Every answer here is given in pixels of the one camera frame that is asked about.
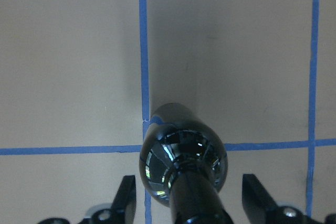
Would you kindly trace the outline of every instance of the horizontal blue tape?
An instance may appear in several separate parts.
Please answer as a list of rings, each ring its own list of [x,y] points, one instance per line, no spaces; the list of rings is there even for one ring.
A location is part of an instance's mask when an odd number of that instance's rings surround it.
[[[308,141],[295,142],[275,142],[275,143],[243,143],[243,144],[225,144],[228,152],[231,151],[259,151],[259,150],[279,150],[290,148],[305,148],[308,147]]]
[[[315,140],[316,147],[330,145],[336,145],[336,138]]]
[[[43,154],[84,154],[84,153],[134,153],[134,152],[140,152],[141,147],[142,145],[1,148],[0,156],[43,155]]]

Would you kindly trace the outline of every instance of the grid square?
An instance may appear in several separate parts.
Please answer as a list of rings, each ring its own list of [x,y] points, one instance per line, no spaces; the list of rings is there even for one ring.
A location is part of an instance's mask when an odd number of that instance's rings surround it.
[[[124,175],[136,175],[134,223],[144,223],[138,153],[0,156],[2,223],[64,217],[79,223],[95,205],[112,203]]]
[[[250,224],[242,206],[242,177],[255,174],[276,202],[292,204],[304,211],[307,149],[228,152],[229,169],[219,192],[234,223]],[[171,223],[170,210],[152,201],[153,224]]]
[[[148,0],[151,110],[180,102],[225,143],[308,138],[311,0]]]
[[[336,146],[317,147],[314,171],[313,218],[324,222],[336,212]]]
[[[0,147],[141,144],[139,0],[0,0]]]
[[[336,0],[320,0],[316,138],[336,137]]]

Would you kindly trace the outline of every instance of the blue tape grid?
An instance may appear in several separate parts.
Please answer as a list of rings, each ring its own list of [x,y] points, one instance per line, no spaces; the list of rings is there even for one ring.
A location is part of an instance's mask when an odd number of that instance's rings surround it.
[[[146,0],[139,0],[140,17],[140,50],[141,50],[141,88],[142,88],[142,118],[143,136],[149,122],[149,74],[148,74],[148,40],[147,40],[147,13]],[[241,143],[225,144],[227,151],[279,150],[287,148],[308,148],[307,172],[307,208],[308,215],[312,213],[313,200],[313,172],[315,147],[336,145],[336,139],[315,139],[315,109],[316,109],[316,79],[318,56],[318,21],[319,0],[313,0],[312,5],[312,34],[311,34],[311,61],[309,77],[309,127],[308,140],[278,143]],[[78,146],[78,147],[39,147],[39,148],[0,148],[0,155],[46,155],[46,154],[84,154],[84,153],[136,153],[141,145],[126,146]],[[151,198],[145,193],[145,222],[152,223]]]

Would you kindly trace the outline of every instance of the vertical blue tape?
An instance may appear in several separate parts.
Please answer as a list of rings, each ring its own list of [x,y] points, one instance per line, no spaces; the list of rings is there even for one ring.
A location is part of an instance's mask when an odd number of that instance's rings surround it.
[[[141,98],[142,98],[142,134],[145,137],[149,122],[149,74],[147,39],[147,0],[139,0],[140,54],[141,54]],[[152,224],[151,196],[145,191],[145,224]]]
[[[319,1],[320,0],[313,0],[312,3],[311,59],[310,59],[310,74],[309,74],[309,121],[308,121],[309,145],[308,145],[308,170],[307,170],[307,187],[306,187],[306,201],[307,201],[306,212],[308,216],[311,216],[313,206]]]

